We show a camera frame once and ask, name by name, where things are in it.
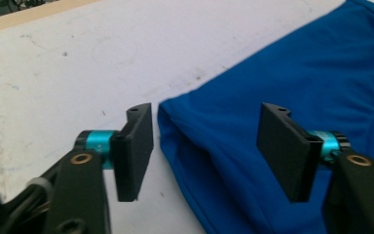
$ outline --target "white tabletop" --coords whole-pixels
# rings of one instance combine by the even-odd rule
[[[155,148],[113,233],[203,233],[160,150],[160,101],[200,87],[342,0],[99,0],[0,30],[0,192],[9,200],[83,130],[120,130],[152,102]]]

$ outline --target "blue cloth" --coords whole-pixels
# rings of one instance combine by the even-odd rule
[[[262,101],[374,158],[374,4],[347,1],[159,107],[161,148],[207,233],[324,233],[330,172],[308,203],[287,201],[255,146]]]

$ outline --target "white table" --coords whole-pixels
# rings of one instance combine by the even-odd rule
[[[0,30],[0,192],[13,198],[83,130],[121,129],[152,102],[155,149],[113,233],[203,233],[160,150],[160,101],[200,87],[342,0],[99,0]]]

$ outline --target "blue towel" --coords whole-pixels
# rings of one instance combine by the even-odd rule
[[[161,147],[207,233],[325,233],[331,172],[290,204],[255,146],[261,102],[374,158],[374,4],[349,0],[196,91],[160,104]]]

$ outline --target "brass screw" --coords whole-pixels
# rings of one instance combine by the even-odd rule
[[[363,166],[363,167],[369,167],[372,165],[372,162],[369,161],[369,159],[359,156],[359,155],[349,155],[347,159],[351,161],[351,163],[359,165],[359,166]]]
[[[93,158],[91,154],[77,154],[71,158],[72,164],[85,164]]]

